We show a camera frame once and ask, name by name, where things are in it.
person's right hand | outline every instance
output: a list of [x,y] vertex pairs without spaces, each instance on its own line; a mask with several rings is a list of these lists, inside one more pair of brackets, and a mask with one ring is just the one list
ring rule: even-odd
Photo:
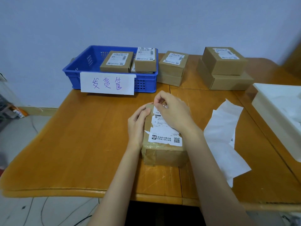
[[[162,105],[164,101],[167,104],[167,108]],[[160,91],[155,96],[154,105],[162,114],[167,124],[181,134],[183,134],[182,132],[187,130],[187,128],[195,125],[185,102],[170,93]]]

blue crate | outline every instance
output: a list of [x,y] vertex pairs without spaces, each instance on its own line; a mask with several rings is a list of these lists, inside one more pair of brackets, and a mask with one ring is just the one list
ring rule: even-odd
[[[72,88],[80,89],[80,72],[100,72],[100,65],[110,51],[132,51],[134,58],[138,48],[130,47],[114,47],[114,46],[89,46],[79,56],[68,64],[63,72],[69,77]],[[154,74],[138,74],[136,73],[134,91],[143,93],[156,92],[157,75],[158,75],[158,49],[156,49],[157,71]]]

tiled floor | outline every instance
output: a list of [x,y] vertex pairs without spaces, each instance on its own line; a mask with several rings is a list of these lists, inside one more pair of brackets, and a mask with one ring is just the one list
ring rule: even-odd
[[[29,116],[12,121],[0,132],[0,157],[4,157],[9,164],[49,119]],[[5,198],[0,195],[0,226],[73,226],[91,215],[99,201],[101,199],[86,197]],[[248,214],[257,225],[289,225],[286,220],[281,220],[278,212]],[[89,218],[80,225],[86,225],[88,221]]]

white plastic container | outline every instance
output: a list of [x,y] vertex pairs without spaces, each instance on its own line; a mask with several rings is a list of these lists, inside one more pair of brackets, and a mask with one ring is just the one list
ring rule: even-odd
[[254,83],[252,105],[292,157],[301,162],[301,86]]

brown cardboard box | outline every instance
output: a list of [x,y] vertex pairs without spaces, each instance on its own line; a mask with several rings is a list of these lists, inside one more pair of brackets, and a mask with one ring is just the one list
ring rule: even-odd
[[164,83],[172,86],[180,86],[184,73],[181,77],[175,77],[171,75],[167,75],[163,72],[158,73],[157,75],[157,83]]
[[[151,108],[151,112],[145,119],[144,130],[150,131],[152,127],[153,105],[147,105],[146,107]],[[183,147],[163,143],[150,143],[148,136],[144,132],[141,153],[145,164],[179,167],[187,162],[188,154]]]
[[133,61],[132,67],[131,67],[131,73],[138,73],[138,74],[153,74],[153,72],[140,72],[140,71],[136,71],[135,68],[135,60]]
[[[120,59],[116,59],[116,55],[113,55],[113,53],[119,53]],[[122,60],[125,56],[122,54],[128,54],[125,61]],[[129,51],[110,51],[107,57],[104,59],[102,64],[100,65],[100,71],[102,72],[114,72],[114,73],[130,73],[130,68],[132,66],[132,58],[133,58],[133,52]],[[115,58],[115,60],[112,60],[111,62],[108,62],[110,58]]]
[[186,53],[167,51],[159,62],[158,76],[164,73],[165,75],[181,78],[188,56]]
[[242,75],[212,75],[201,58],[199,58],[197,71],[211,90],[246,90],[254,83],[254,79],[246,72]]
[[[145,50],[153,50],[152,56],[141,57],[141,54]],[[157,63],[156,63],[156,49],[155,48],[138,48],[136,57],[135,57],[135,69],[139,72],[156,72]]]
[[214,75],[241,75],[248,63],[246,58],[228,47],[206,47],[202,60],[209,73]]

